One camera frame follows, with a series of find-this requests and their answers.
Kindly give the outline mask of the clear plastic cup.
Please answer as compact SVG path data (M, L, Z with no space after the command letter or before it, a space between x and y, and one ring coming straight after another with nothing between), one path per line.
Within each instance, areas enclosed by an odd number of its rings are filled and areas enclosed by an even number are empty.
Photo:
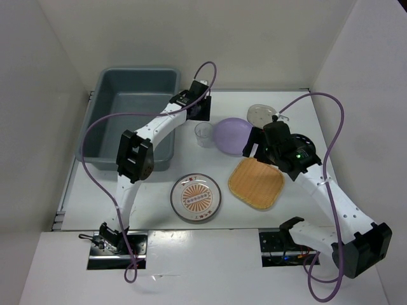
M195 126L195 137L200 147L210 148L213 146L212 130L213 126L208 122L201 122Z

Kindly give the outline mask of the clear square glass dish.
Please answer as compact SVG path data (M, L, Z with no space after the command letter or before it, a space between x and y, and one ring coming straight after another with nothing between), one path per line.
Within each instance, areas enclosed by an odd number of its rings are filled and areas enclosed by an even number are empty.
M277 111L269 105L254 104L247 110L247 121L257 128L263 128L273 121Z

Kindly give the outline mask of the purple plastic plate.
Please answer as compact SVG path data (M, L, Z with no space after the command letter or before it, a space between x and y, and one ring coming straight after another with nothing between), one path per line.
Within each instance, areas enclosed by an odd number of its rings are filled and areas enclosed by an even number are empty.
M215 146L225 154L242 156L252 125L241 118L226 118L214 126L212 134Z

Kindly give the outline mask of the woven bamboo square tray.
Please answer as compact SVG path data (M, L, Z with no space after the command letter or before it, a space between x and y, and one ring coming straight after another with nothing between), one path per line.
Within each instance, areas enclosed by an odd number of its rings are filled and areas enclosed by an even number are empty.
M257 210L268 210L285 184L282 172L254 158L243 159L228 179L231 193Z

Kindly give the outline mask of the white orange patterned plate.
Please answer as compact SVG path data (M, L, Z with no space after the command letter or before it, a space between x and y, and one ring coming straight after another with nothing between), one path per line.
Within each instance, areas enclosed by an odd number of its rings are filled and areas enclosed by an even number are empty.
M217 182L202 173L191 173L179 178L170 192L170 204L177 216L185 222L198 224L213 219L222 203L222 192Z

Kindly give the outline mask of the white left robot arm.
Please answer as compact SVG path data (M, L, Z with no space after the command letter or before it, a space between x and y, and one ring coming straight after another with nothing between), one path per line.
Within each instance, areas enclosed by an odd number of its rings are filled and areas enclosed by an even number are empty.
M154 150L178 126L189 119L210 116L210 87L193 80L189 90L172 97L164 110L136 131L125 130L120 139L116 164L118 181L113 196L115 213L99 228L100 239L113 254L125 252L126 234L135 196L155 167Z

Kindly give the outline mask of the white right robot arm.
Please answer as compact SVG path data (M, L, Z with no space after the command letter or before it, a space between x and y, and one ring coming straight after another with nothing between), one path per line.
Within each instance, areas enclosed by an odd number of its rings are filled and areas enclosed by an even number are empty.
M286 250L307 245L330 256L348 278L356 278L387 254L392 230L377 224L344 193L328 175L306 136L291 133L283 121L262 128L252 127L243 156L276 166L301 186L329 217L334 229L319 228L301 217L293 217L279 226L279 243Z

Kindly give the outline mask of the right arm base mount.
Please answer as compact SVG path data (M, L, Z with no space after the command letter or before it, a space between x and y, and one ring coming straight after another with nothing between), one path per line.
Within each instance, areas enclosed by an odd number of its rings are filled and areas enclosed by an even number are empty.
M287 244L278 229L258 232L263 268L309 265L316 251L308 246Z

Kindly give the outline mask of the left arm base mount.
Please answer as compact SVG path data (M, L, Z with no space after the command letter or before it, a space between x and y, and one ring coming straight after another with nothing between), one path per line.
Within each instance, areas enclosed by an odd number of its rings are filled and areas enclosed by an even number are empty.
M130 254L124 241L121 241L117 247L113 247L108 242L102 241L97 232L81 233L78 238L90 242L87 270L124 270L131 263ZM148 233L130 231L127 238L133 253L137 256L137 268L145 269Z

